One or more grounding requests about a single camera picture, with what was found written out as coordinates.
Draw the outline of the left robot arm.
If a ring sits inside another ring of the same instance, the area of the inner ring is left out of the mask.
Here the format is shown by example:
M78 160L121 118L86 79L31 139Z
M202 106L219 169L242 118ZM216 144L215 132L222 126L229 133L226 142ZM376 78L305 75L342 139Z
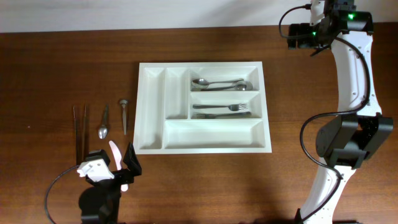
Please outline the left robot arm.
M117 164L125 163L125 169L109 170L110 158L103 149L91 151L78 166L80 177L91 184L79 198L83 223L117 223L121 193L128 190L136 176L142 174L134 146L130 142L123 156L116 156Z

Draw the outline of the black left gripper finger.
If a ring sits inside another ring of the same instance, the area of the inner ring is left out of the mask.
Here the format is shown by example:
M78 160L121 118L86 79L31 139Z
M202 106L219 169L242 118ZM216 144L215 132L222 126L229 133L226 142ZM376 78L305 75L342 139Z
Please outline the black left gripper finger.
M110 158L104 149L90 151L88 155L85 157L85 162L98 160L98 159L103 159L105 164L109 166Z
M127 169L132 173L133 176L142 175L142 167L138 161L132 142L128 144L126 153L123 157L123 162L125 165L127 165Z

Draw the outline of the large steel fork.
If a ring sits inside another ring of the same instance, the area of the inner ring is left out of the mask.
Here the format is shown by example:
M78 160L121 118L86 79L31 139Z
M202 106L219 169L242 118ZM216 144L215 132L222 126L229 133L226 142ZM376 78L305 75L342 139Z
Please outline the large steel fork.
M250 111L237 112L237 113L193 113L191 119L229 119L229 118L241 118L251 116Z

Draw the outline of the steel tablespoon long handle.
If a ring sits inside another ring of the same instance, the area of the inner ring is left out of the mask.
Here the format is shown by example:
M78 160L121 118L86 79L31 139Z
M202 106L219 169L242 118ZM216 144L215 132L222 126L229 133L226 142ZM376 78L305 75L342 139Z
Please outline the steel tablespoon long handle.
M193 79L191 81L191 86L193 88L197 88L197 89L206 89L208 88L211 84L217 84L217 83L235 83L235 82L239 82L239 81L243 81L242 78L236 79L236 80L227 80L227 81L217 81L217 82L209 82L207 80L205 80L204 78L196 78Z

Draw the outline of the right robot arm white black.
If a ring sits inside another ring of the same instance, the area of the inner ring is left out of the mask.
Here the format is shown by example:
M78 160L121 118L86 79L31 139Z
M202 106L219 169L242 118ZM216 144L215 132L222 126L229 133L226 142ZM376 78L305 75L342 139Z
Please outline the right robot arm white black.
M310 21L289 25L285 39L290 49L315 49L317 54L331 50L338 76L338 110L314 115L302 125L300 144L318 171L294 222L332 223L345 185L389 137L394 123L382 115L374 89L371 13L358 11L354 1L311 0L303 8L311 12ZM317 133L315 159L305 147L303 130L327 116L332 119Z

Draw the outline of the small steel fork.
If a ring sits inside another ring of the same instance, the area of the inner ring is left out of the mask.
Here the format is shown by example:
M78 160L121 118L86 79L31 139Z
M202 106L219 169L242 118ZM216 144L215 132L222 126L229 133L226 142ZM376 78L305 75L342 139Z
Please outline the small steel fork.
M242 111L248 109L247 104L233 104L233 105L198 105L193 104L193 109L215 109L215 108L226 108L230 111Z

